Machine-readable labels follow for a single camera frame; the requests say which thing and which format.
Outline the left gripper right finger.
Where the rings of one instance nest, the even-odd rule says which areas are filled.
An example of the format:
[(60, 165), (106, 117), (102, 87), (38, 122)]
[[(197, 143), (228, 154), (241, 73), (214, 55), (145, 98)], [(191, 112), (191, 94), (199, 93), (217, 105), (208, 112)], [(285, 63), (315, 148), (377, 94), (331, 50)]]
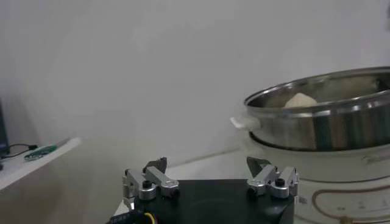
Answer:
[(294, 167), (286, 166), (280, 170), (270, 161), (248, 156), (247, 166), (252, 178), (247, 186), (256, 196), (270, 194), (274, 198), (285, 199), (298, 195), (299, 174)]

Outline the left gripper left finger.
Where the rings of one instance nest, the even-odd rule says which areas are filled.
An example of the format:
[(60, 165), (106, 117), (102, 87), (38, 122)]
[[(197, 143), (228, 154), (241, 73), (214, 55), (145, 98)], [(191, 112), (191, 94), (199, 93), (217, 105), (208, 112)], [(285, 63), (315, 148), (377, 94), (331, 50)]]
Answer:
[(159, 194), (165, 198), (177, 199), (180, 196), (178, 180), (165, 175), (167, 158), (149, 161), (142, 171), (126, 169), (122, 176), (122, 201), (130, 209), (135, 209), (135, 201), (149, 202)]

